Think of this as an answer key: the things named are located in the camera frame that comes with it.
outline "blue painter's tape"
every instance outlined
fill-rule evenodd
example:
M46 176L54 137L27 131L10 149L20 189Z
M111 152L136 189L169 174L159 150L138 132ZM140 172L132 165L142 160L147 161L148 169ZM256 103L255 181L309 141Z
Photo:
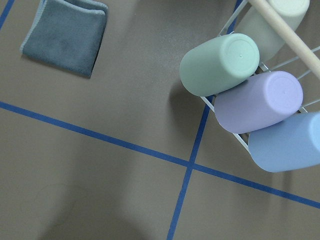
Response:
M236 11L236 9L239 7L239 5L242 3L243 0L236 0L235 6L234 6L234 10ZM226 31L226 34L232 33L234 31L235 25L236 25L237 19L233 20L233 22L230 24L230 26L228 27L228 30Z
M0 30L1 30L2 26L4 25L4 23L5 23L5 20L6 20L7 16L8 16L8 14L9 14L9 12L11 10L11 7L13 6L14 2L15 2L15 0L8 0L6 2L6 5L5 5L4 9L3 9L3 12L1 13L1 16L0 16Z
M210 102L212 102L213 98L214 98L214 96L209 96L207 99ZM198 131L196 133L195 140L194 140L192 152L191 152L191 155L190 155L189 166L185 171L182 187L181 187L181 190L180 190L180 193L179 193L179 197L178 197L178 200L176 202L176 206L175 206L175 209L174 209L174 212L173 212L173 217L172 217L172 220L171 220L169 232L168 232L168 235L166 237L167 240L174 239L174 235L175 235L175 232L176 232L177 224L178 224L178 221L179 221L179 216L180 216L180 213L181 213L181 210L182 210L182 206L183 206L184 201L185 201L185 197L186 197L188 185L189 185L189 182L190 182L192 170L193 170L194 164L196 162L196 157L197 157L197 154L198 154L198 151L199 151L199 147L200 147L202 136L204 134L204 130L205 130L205 127L206 127L206 123L207 123L207 119L208 119L208 116L209 116L209 112L210 112L210 108L207 105L205 105L203 113L202 113L201 121L200 121L200 124L199 124L199 128L198 128Z
M168 154L164 154L162 152L158 152L158 151L155 151L155 150L143 147L143 146L139 146L139 145L127 142L127 141L123 141L123 140L117 139L115 137L111 137L111 136L104 135L104 134L101 134L101 133L98 133L98 132L95 132L92 130L88 130L83 127L76 126L76 125L73 125L73 124L70 124L70 123L67 123L64 121L60 121L60 120L54 119L52 117L48 117L48 116L45 116L45 115L42 115L42 114L39 114L39 113L36 113L33 111L29 111L29 110L26 110L26 109L23 109L23 108L14 106L14 105L10 105L5 102L0 101L0 108L17 113L17 114L20 114L20 115L24 115L26 117L33 118L33 119L36 119L36 120L39 120L39 121L42 121L42 122L45 122L48 124L52 124L52 125L55 125L57 127L63 128L63 129L67 129L67 130L70 130L70 131L73 131L73 132L76 132L79 134L83 134L83 135L92 137L94 139L99 139L104 142L108 142L108 143L115 144L120 147L124 147L126 149L130 149L130 150L134 150L139 153L147 154L149 156L152 156L152 157L155 157L158 159L162 159L162 160L174 163L174 164L178 164L178 165L185 166L185 167L189 166L189 162L186 160L183 160L183 159L180 159L180 158L177 158L174 156L170 156Z
M281 190L272 188L270 186L262 185L260 183L254 182L254 181L246 180L244 178L234 176L234 175L222 172L222 171L214 170L212 168L198 165L198 164L195 164L193 166L193 169L197 170L199 172L202 172L202 173L210 174L210 175L216 176L218 178L229 180L229 181L237 183L237 184L241 184L241 185L253 188L253 189L257 189L257 190L260 190L260 191L263 191L263 192L266 192L269 194L273 194L273 195L276 195L276 196L279 196L279 197L282 197L282 198L285 198L288 200L292 200L292 201L295 201L295 202L298 202L301 204L305 204L305 205L320 209L320 202L313 201L313 200L310 200L310 199L307 199L307 198L304 198L301 196L297 196L297 195L294 195L294 194L291 194L291 193L288 193L285 191L281 191Z

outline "wooden stick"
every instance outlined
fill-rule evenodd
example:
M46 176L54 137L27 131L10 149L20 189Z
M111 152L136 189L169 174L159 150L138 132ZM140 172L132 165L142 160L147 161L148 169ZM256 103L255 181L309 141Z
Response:
M277 34L320 80L320 60L266 0L248 0Z

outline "mint green cup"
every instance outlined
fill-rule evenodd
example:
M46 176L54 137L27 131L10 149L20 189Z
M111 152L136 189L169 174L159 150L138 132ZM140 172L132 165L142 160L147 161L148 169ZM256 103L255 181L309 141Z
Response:
M259 59L258 47L247 35L219 36L186 53L180 63L180 79L196 96L215 95L250 77Z

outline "microfiber cloth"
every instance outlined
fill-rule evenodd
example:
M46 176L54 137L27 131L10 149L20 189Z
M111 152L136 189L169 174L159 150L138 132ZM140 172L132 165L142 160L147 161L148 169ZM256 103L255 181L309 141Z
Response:
M93 0L41 0L20 51L91 76L107 24L107 5Z

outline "floor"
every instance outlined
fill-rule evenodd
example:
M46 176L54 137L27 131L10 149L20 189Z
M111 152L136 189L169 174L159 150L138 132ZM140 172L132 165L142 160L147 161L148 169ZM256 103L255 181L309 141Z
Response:
M19 52L39 1L0 1L0 239L318 240L320 165L263 171L179 79L235 0L101 2L88 79ZM311 48L319 10L297 30Z

